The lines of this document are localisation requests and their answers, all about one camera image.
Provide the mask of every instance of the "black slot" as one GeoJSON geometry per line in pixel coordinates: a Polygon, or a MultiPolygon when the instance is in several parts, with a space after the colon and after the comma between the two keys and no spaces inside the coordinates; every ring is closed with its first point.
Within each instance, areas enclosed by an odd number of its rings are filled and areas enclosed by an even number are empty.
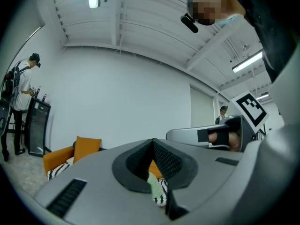
{"type": "Polygon", "coordinates": [[[225,158],[225,157],[218,157],[216,159],[216,161],[220,162],[220,163],[232,165],[232,166],[237,166],[239,164],[239,162],[237,160],[232,160],[232,159],[225,158]]]}
{"type": "Polygon", "coordinates": [[[85,181],[73,179],[47,209],[56,216],[63,218],[86,184],[85,181]]]}

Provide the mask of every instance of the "orange cushion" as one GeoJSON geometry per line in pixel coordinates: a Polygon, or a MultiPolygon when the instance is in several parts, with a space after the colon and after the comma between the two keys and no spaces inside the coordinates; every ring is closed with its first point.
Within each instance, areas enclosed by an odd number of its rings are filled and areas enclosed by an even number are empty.
{"type": "Polygon", "coordinates": [[[160,173],[160,171],[154,161],[152,161],[152,163],[150,164],[149,172],[152,173],[154,176],[156,176],[156,178],[163,177],[163,175],[160,173]]]}
{"type": "Polygon", "coordinates": [[[101,139],[84,138],[77,136],[73,163],[89,154],[98,152],[100,144],[101,139]]]}

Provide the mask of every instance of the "floor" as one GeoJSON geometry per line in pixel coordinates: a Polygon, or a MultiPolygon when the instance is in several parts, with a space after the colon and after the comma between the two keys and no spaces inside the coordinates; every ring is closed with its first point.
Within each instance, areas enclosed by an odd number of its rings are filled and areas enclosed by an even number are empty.
{"type": "Polygon", "coordinates": [[[33,197],[41,186],[48,181],[44,171],[43,159],[41,157],[30,156],[27,150],[24,154],[16,156],[13,141],[13,135],[8,134],[7,149],[9,160],[4,162],[3,155],[0,153],[0,164],[14,186],[20,186],[33,197]]]}

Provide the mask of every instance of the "white ceiling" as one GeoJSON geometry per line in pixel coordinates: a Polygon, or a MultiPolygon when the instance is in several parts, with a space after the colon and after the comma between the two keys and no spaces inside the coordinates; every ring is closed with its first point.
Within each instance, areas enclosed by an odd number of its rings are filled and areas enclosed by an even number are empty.
{"type": "Polygon", "coordinates": [[[67,41],[65,46],[97,46],[150,57],[186,72],[225,96],[250,90],[260,94],[270,78],[262,60],[234,73],[232,67],[262,47],[241,17],[230,24],[202,26],[192,33],[180,17],[186,0],[53,0],[67,41]],[[243,51],[244,44],[250,45],[243,51]]]}

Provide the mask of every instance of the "bottle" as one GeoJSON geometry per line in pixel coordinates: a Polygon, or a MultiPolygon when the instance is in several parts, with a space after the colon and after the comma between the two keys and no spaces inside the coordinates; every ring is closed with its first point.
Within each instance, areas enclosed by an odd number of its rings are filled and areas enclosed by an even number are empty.
{"type": "Polygon", "coordinates": [[[49,97],[48,97],[48,95],[47,94],[45,94],[45,101],[44,101],[45,103],[49,103],[49,97]]]}
{"type": "Polygon", "coordinates": [[[36,98],[38,97],[38,93],[40,90],[41,90],[41,86],[39,86],[39,88],[37,89],[36,95],[34,97],[36,97],[36,98]]]}

